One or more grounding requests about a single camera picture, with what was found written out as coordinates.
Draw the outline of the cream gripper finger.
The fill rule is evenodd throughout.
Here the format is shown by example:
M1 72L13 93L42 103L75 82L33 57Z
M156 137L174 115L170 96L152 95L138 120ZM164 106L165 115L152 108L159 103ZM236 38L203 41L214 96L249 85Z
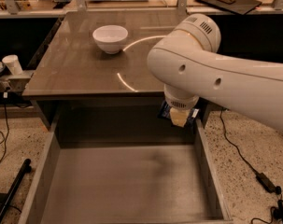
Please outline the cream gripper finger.
M174 107L170 108L170 119L172 123L178 127L184 127L187 123L190 110L178 110Z

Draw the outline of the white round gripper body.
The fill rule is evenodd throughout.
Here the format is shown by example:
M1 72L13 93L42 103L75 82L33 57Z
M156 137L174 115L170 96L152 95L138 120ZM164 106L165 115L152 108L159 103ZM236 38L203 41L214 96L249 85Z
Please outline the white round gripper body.
M177 110L189 110L196 106L199 97L193 95L190 98L177 98L175 95L171 94L170 92L166 91L164 93L165 101L170 107L173 107Z

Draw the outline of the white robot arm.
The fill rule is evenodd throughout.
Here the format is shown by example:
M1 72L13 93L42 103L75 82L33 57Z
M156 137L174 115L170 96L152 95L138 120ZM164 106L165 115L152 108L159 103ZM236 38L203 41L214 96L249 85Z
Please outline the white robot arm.
M283 133L283 63L219 55L220 39L212 19L192 14L151 49L166 100L194 106L202 97Z

